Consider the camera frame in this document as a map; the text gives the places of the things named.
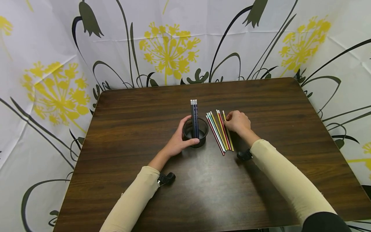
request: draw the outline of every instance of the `wooden table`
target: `wooden table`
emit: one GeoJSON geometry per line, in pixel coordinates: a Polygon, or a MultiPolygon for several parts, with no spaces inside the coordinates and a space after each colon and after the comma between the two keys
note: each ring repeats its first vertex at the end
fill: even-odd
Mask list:
{"type": "MultiPolygon", "coordinates": [[[[198,100],[199,116],[245,112],[323,193],[346,221],[369,219],[371,203],[296,80],[118,89],[101,94],[54,232],[99,231],[142,166],[167,143],[198,100]]],[[[233,141],[240,150],[234,136],[233,141]]],[[[211,131],[163,169],[159,188],[133,231],[234,231],[298,224],[288,204],[253,161],[222,156],[211,131]]]]}

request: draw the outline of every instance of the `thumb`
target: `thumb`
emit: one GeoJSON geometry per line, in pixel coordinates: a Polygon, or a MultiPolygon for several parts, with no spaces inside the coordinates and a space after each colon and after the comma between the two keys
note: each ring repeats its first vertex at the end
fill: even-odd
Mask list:
{"type": "Polygon", "coordinates": [[[231,122],[230,122],[230,121],[224,121],[223,123],[224,123],[224,125],[229,129],[229,124],[230,124],[231,122]]]}
{"type": "Polygon", "coordinates": [[[199,142],[200,142],[200,140],[198,138],[192,138],[190,140],[184,141],[183,142],[184,148],[189,147],[189,146],[193,146],[195,144],[198,144],[199,142]]]}

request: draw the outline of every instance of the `black cup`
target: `black cup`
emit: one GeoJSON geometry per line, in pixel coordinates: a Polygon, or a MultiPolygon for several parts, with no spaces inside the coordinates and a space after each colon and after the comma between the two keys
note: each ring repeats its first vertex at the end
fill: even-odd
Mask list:
{"type": "MultiPolygon", "coordinates": [[[[200,142],[198,144],[195,144],[191,147],[198,148],[202,147],[206,142],[206,135],[209,132],[209,127],[207,125],[207,122],[203,120],[202,118],[197,118],[198,120],[198,135],[200,142]]],[[[188,119],[184,126],[183,126],[183,141],[190,140],[193,138],[193,125],[192,125],[192,119],[188,119]]]]}

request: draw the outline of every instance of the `dark blue pencil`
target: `dark blue pencil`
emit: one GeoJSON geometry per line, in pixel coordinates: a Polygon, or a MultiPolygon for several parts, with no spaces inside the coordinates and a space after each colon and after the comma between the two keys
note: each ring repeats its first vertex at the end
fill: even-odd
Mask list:
{"type": "Polygon", "coordinates": [[[192,134],[192,138],[195,138],[196,136],[196,126],[195,126],[195,123],[194,123],[194,105],[193,105],[193,100],[191,100],[191,116],[192,116],[192,128],[193,128],[193,134],[192,134]]]}
{"type": "Polygon", "coordinates": [[[195,100],[195,108],[196,108],[196,138],[200,138],[200,131],[198,130],[198,107],[197,107],[197,99],[195,100]]]}
{"type": "Polygon", "coordinates": [[[194,136],[193,136],[193,138],[198,138],[198,136],[197,136],[196,100],[192,100],[192,103],[193,103],[193,117],[194,117],[194,121],[193,121],[194,136]]]}

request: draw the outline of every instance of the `sleeve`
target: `sleeve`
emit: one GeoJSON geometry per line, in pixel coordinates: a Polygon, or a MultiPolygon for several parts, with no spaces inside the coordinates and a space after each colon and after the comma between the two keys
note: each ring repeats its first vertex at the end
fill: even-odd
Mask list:
{"type": "Polygon", "coordinates": [[[100,232],[129,232],[159,185],[160,172],[145,166],[121,195],[102,225],[100,232]]]}
{"type": "Polygon", "coordinates": [[[346,223],[336,214],[319,212],[310,215],[304,222],[302,232],[351,232],[346,223]]]}
{"type": "Polygon", "coordinates": [[[268,141],[257,140],[250,151],[255,164],[293,207],[301,225],[318,212],[336,214],[316,186],[268,141]]]}

